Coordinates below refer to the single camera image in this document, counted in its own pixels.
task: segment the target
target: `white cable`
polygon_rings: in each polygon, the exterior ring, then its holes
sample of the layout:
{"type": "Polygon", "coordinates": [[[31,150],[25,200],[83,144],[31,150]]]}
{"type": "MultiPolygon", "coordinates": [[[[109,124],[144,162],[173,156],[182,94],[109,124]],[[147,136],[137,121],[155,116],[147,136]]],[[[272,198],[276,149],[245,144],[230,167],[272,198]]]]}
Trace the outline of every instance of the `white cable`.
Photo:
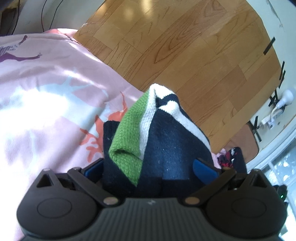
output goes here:
{"type": "Polygon", "coordinates": [[[271,119],[273,118],[272,114],[277,110],[277,107],[274,107],[274,109],[272,110],[272,112],[270,113],[270,118],[269,120],[271,121],[271,119]]]}

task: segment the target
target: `green sock section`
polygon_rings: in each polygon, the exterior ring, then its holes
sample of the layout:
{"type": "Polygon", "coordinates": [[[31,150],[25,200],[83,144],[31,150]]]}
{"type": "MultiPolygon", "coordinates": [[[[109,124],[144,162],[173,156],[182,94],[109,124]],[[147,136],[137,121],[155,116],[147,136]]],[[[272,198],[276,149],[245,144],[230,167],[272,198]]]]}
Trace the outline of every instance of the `green sock section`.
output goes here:
{"type": "Polygon", "coordinates": [[[140,122],[147,108],[149,90],[125,113],[109,149],[111,160],[137,186],[143,161],[140,143],[140,122]]]}

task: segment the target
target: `white wall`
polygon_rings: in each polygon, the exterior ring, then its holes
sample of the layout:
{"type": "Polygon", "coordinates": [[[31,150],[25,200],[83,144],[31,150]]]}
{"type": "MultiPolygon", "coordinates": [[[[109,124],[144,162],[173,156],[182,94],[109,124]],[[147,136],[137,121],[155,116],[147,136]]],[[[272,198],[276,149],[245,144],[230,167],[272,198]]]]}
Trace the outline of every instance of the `white wall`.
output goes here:
{"type": "MultiPolygon", "coordinates": [[[[279,97],[281,93],[289,88],[296,88],[296,7],[288,0],[270,0],[275,13],[266,0],[247,0],[261,17],[268,35],[276,41],[273,47],[276,51],[280,64],[285,61],[286,75],[280,88],[277,89],[279,97]]],[[[254,123],[255,116],[258,121],[270,114],[272,108],[268,107],[269,100],[257,111],[251,121],[254,123]]],[[[296,100],[292,105],[286,107],[282,116],[276,119],[276,125],[272,130],[268,128],[259,129],[258,132],[262,142],[258,142],[260,150],[264,149],[294,118],[296,114],[296,100]]]]}
{"type": "MultiPolygon", "coordinates": [[[[15,34],[42,33],[41,10],[45,0],[27,0],[21,11],[15,34]]],[[[43,11],[44,30],[48,30],[61,0],[47,0],[43,11]]],[[[79,29],[104,0],[64,0],[57,10],[52,28],[79,29]]]]}

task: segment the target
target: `wood grain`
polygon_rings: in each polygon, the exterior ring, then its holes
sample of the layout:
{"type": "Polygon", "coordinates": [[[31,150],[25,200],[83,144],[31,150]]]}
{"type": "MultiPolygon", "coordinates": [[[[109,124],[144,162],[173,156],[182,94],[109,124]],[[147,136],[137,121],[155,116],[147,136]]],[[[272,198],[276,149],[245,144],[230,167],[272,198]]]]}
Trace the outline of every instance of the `wood grain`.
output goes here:
{"type": "Polygon", "coordinates": [[[279,84],[246,0],[106,0],[74,36],[128,82],[172,89],[218,152],[279,84]]]}

